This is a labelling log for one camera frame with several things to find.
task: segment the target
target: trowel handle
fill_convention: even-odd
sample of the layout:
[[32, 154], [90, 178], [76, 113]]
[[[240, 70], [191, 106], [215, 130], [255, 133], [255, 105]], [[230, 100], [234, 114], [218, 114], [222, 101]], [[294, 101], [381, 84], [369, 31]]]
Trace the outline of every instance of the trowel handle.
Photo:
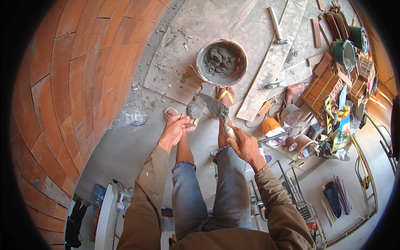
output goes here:
[[238, 145], [240, 144], [238, 135], [231, 127], [226, 126], [225, 131], [226, 131], [226, 134], [228, 135], [228, 137], [235, 139], [235, 141]]

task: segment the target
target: flip-flop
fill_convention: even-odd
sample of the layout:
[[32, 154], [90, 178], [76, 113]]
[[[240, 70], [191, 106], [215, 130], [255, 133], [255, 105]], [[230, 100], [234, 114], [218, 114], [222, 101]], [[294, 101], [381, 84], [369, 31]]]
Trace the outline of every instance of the flip-flop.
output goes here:
[[222, 92], [220, 97], [218, 97], [218, 101], [220, 101], [225, 95], [227, 95], [229, 97], [230, 103], [233, 104], [233, 98], [226, 89], [224, 90], [224, 92]]
[[174, 111], [176, 114], [179, 114], [179, 112], [174, 107], [168, 107], [164, 110], [164, 115], [170, 110]]

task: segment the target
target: brown sleeve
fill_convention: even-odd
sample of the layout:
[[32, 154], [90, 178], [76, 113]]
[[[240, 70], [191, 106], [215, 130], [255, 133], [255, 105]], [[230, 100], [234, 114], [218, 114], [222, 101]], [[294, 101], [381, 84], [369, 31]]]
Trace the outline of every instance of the brown sleeve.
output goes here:
[[161, 202], [170, 155], [156, 146], [135, 180], [117, 250], [160, 249]]
[[278, 249], [316, 249], [306, 221], [292, 204], [282, 184], [266, 165], [255, 180], [265, 205], [268, 229]]

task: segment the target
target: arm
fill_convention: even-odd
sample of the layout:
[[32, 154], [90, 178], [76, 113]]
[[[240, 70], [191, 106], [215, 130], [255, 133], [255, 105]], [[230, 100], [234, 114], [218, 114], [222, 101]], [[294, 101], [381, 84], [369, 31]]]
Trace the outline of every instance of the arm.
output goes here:
[[135, 191], [131, 205], [125, 213], [124, 230], [117, 249], [160, 249], [162, 229], [161, 203], [164, 194], [170, 152], [186, 128], [189, 118], [171, 117], [164, 128], [156, 147], [147, 157], [135, 180]]
[[250, 163], [260, 196], [265, 205], [265, 217], [271, 238], [278, 249], [315, 249], [306, 221], [283, 189], [282, 184], [258, 152], [257, 139], [239, 128], [233, 128], [240, 139], [228, 143], [236, 154]]

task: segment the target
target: brown jacket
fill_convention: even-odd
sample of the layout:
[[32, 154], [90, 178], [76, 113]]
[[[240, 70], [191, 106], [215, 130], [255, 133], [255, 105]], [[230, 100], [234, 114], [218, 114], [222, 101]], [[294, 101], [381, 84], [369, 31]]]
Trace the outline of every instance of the brown jacket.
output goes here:
[[[169, 157], [168, 152], [156, 146], [146, 159], [135, 180], [117, 250], [160, 249], [161, 202]], [[171, 249], [315, 249], [306, 222], [268, 165], [255, 179], [266, 207], [269, 234], [244, 228], [195, 232]]]

